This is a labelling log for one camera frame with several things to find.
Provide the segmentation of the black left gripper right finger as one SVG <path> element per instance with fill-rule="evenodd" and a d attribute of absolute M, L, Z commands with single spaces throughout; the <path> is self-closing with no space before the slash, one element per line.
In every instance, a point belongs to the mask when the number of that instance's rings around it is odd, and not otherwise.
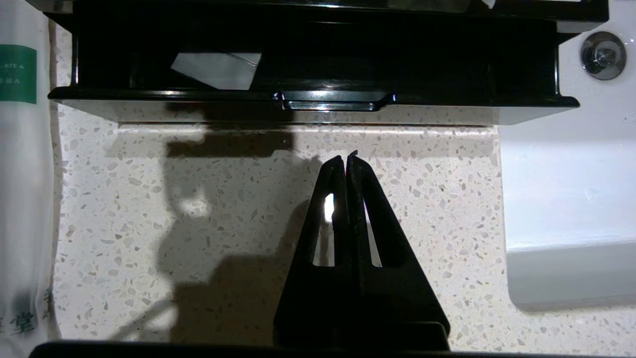
<path fill-rule="evenodd" d="M 448 322 L 372 167 L 347 158 L 355 333 L 387 350 L 447 350 Z"/>

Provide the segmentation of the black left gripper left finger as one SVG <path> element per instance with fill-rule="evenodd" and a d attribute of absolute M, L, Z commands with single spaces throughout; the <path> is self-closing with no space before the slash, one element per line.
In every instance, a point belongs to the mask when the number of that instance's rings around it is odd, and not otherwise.
<path fill-rule="evenodd" d="M 314 265 L 324 219 L 325 200 L 334 204 L 331 229 L 335 262 Z M 279 347 L 336 347 L 353 317 L 357 296 L 357 258 L 341 156 L 320 168 L 293 260 L 273 319 L 273 342 Z"/>

